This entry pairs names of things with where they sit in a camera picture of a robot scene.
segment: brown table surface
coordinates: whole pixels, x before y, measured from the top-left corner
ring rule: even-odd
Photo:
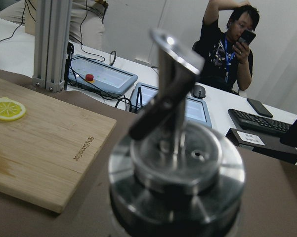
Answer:
[[[0,70],[0,78],[35,89],[31,86],[31,78],[23,75]],[[62,214],[0,193],[0,237],[113,237],[108,159],[113,146],[125,135],[136,115],[105,105],[77,91],[39,92],[114,118],[117,126]],[[237,236],[297,236],[297,166],[237,149],[246,170]]]

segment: black cable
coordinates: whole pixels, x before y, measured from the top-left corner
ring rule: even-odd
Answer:
[[[139,98],[139,102],[140,102],[140,108],[143,107],[143,99],[142,99],[142,88],[139,87],[137,90],[137,97],[136,97],[136,105],[135,105],[135,110],[134,113],[137,113],[137,108],[138,108],[138,98]]]
[[[69,70],[70,70],[70,61],[73,58],[75,52],[75,47],[72,43],[67,43],[67,56],[65,60],[65,75],[64,75],[64,89],[67,90],[68,85],[68,76],[69,76]]]
[[[83,43],[82,43],[79,39],[77,39],[76,37],[74,37],[73,35],[69,34],[69,36],[70,36],[71,38],[75,39],[76,41],[78,41],[80,44],[83,45]]]
[[[71,83],[71,82],[69,81],[69,84],[70,84],[71,86],[80,88],[80,87],[77,86],[77,77],[76,77],[76,75],[80,76],[81,78],[83,78],[83,77],[82,77],[79,73],[77,73],[77,72],[72,68],[72,65],[71,65],[71,61],[74,60],[74,59],[77,59],[77,58],[84,58],[84,57],[80,57],[80,56],[78,56],[78,57],[75,57],[75,58],[73,58],[73,59],[70,60],[69,67],[70,67],[70,69],[72,70],[72,73],[73,73],[73,75],[74,75],[74,77],[75,77],[75,83]],[[130,99],[128,99],[128,98],[125,97],[124,94],[122,94],[122,95],[118,95],[118,96],[112,96],[111,94],[109,94],[108,92],[106,92],[106,91],[100,89],[99,87],[97,87],[97,86],[94,85],[93,83],[90,83],[90,82],[88,82],[88,81],[86,81],[86,82],[89,83],[90,85],[92,85],[93,87],[95,87],[95,88],[99,91],[99,93],[98,93],[98,92],[94,92],[94,93],[97,94],[97,95],[99,95],[101,98],[103,98],[103,99],[105,99],[105,100],[113,100],[113,99],[117,99],[118,101],[117,101],[115,107],[118,106],[119,102],[125,100],[125,110],[127,110],[127,105],[129,105],[129,106],[130,106],[130,107],[129,107],[129,111],[131,112],[131,109],[132,109],[132,103],[131,103]]]
[[[76,85],[77,85],[77,77],[76,77],[76,75],[80,76],[80,77],[83,79],[83,77],[82,77],[79,73],[77,73],[77,72],[72,68],[72,65],[71,65],[71,62],[72,62],[73,60],[78,59],[78,58],[83,58],[83,59],[88,60],[88,61],[90,61],[90,62],[92,62],[92,60],[94,60],[94,59],[91,59],[91,58],[85,58],[85,57],[81,57],[81,56],[75,57],[75,58],[73,58],[73,59],[70,60],[69,67],[70,67],[70,69],[72,70],[72,73],[73,73],[73,75],[74,75],[74,77],[75,77],[75,81],[76,81],[74,84],[72,84],[71,82],[69,82],[69,84],[70,84],[71,86],[76,86]],[[108,92],[106,92],[106,91],[100,89],[99,87],[97,87],[97,86],[94,85],[93,83],[90,83],[90,82],[88,82],[88,81],[86,81],[86,82],[89,83],[90,85],[92,85],[93,87],[95,87],[95,88],[100,92],[100,93],[96,93],[96,92],[95,92],[95,93],[98,94],[99,96],[101,96],[103,99],[106,99],[106,100],[113,100],[113,99],[119,99],[121,96],[125,97],[125,95],[112,96],[111,94],[109,94]]]
[[[118,101],[117,101],[117,103],[116,103],[116,105],[115,105],[115,108],[117,108],[118,107],[118,105],[119,105],[119,102],[120,101],[122,101],[122,100],[127,100],[128,102],[129,102],[129,112],[132,112],[132,102],[131,102],[131,100],[130,99],[128,99],[128,98],[126,98],[126,97],[123,97],[123,98],[120,98],[120,99],[118,99]]]
[[[21,24],[20,24],[17,28],[15,28],[15,30],[13,31],[13,33],[12,33],[12,35],[11,35],[10,37],[5,38],[5,39],[2,39],[2,40],[0,40],[0,42],[12,38],[12,37],[14,36],[14,33],[16,32],[16,30],[17,30],[20,26],[22,26],[22,24],[23,24],[24,12],[25,12],[25,7],[26,7],[26,6],[25,6],[25,2],[24,2],[24,9],[23,9],[23,12],[22,12],[22,21],[21,21]]]
[[[157,75],[159,75],[159,73],[154,69],[154,68],[159,69],[158,67],[156,67],[156,66],[151,66],[151,68],[154,70],[154,72],[157,73]]]
[[[115,62],[115,59],[117,58],[117,53],[116,53],[115,50],[113,50],[113,51],[110,53],[110,61],[111,61],[111,55],[112,55],[112,53],[114,53],[114,58],[113,58],[112,63],[110,63],[110,66],[113,66],[113,64],[114,64],[114,62]]]
[[[34,8],[34,10],[36,11],[36,9],[35,9],[35,7],[31,4],[31,2],[29,1],[29,0],[25,0],[24,1],[24,3],[27,5],[27,7],[28,7],[28,10],[29,10],[29,14],[30,14],[30,16],[31,16],[31,18],[33,19],[33,21],[35,21],[36,22],[36,20],[34,19],[34,17],[32,16],[32,14],[31,14],[31,11],[30,11],[30,7],[29,7],[29,4],[28,4],[28,2],[30,3],[30,5],[32,6],[32,8]]]
[[[31,1],[30,0],[27,0],[27,1],[30,3],[31,7],[36,11],[36,8],[33,6],[33,4],[31,3]]]
[[[79,41],[80,42],[80,49],[85,53],[88,53],[88,54],[91,54],[91,55],[94,55],[94,56],[98,56],[98,57],[104,59],[104,57],[102,57],[102,56],[100,56],[98,54],[86,52],[86,51],[83,50],[83,33],[82,33],[82,30],[81,30],[81,26],[83,25],[83,22],[85,21],[87,16],[88,16],[88,5],[87,5],[87,1],[85,1],[85,17],[84,17],[83,21],[80,23],[80,29],[79,29],[80,30],[80,37],[81,37],[81,41]]]

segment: metal base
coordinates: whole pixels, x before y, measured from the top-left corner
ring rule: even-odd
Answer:
[[[130,144],[135,175],[145,187],[159,193],[196,195],[216,182],[222,148],[209,129],[188,123],[175,143],[165,140],[162,133],[157,129]]]
[[[112,208],[110,207],[110,211],[108,213],[108,219],[111,225],[111,232],[110,237],[131,237],[131,235],[125,230],[125,228],[122,226],[121,221],[117,219],[117,215],[115,212],[113,212]],[[222,236],[224,237],[240,237],[241,233],[239,231],[240,226],[242,225],[242,219],[243,219],[243,209],[242,206],[240,206],[240,209],[236,215],[236,218],[230,228],[226,228],[228,232],[224,235],[224,232],[222,232]]]
[[[190,131],[190,128],[198,128],[199,136],[189,137],[187,131]],[[204,134],[205,130],[218,141],[217,150],[221,150],[222,156],[219,159],[215,182],[193,195],[181,192],[182,189],[174,189],[178,192],[167,192],[168,189],[157,192],[151,189],[155,185],[150,186],[149,182],[143,183],[138,179],[135,170],[139,169],[134,168],[134,158],[130,155],[132,140],[128,136],[114,148],[109,161],[111,206],[117,219],[131,236],[206,237],[223,236],[228,232],[240,206],[245,183],[244,166],[230,141],[202,125],[187,125],[184,134],[189,139],[185,141],[190,142],[185,144],[185,147],[194,144],[191,139],[200,140],[204,136],[207,137]],[[145,144],[145,141],[136,146],[141,147],[142,144]]]

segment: black box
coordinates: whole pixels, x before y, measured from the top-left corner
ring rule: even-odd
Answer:
[[[241,139],[239,132],[248,134],[249,141]],[[264,145],[255,144],[250,142],[253,136],[258,136]],[[284,160],[286,162],[295,164],[297,162],[297,149],[284,145],[280,142],[279,137],[274,137],[258,132],[252,132],[248,130],[230,128],[226,134],[226,137],[238,147],[249,149],[253,152],[264,154],[273,158]]]

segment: white desk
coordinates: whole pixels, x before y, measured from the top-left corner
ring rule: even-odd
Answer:
[[[17,27],[16,24],[4,21],[0,19],[0,40],[11,36],[14,29]],[[93,55],[86,54],[80,49],[80,45],[74,43],[75,53],[85,55],[86,57],[96,58]],[[84,50],[90,53],[102,55],[106,60],[104,63],[109,64],[109,54],[84,47]],[[13,38],[8,39],[0,43],[0,69],[23,74],[29,77],[33,75],[34,65],[34,36],[24,32],[24,27],[20,27]],[[117,57],[114,66],[125,71],[132,72],[138,75],[137,82],[143,82],[153,86],[158,86],[158,75],[150,67]],[[206,89],[205,101],[208,106],[208,110],[211,117],[212,127],[218,132],[225,135],[229,128],[236,128],[229,114],[228,109],[233,108],[248,113],[256,114],[254,109],[249,105],[245,98],[227,93],[206,85],[203,85]],[[125,94],[127,98],[130,98],[135,84]],[[68,90],[79,90],[78,88],[68,87]],[[108,101],[102,99],[95,93],[83,91],[90,97],[99,100],[105,104],[115,106],[116,100]],[[271,107],[266,105],[267,109],[274,115],[275,120],[293,123],[297,115]],[[119,104],[120,109],[125,109],[123,102]]]

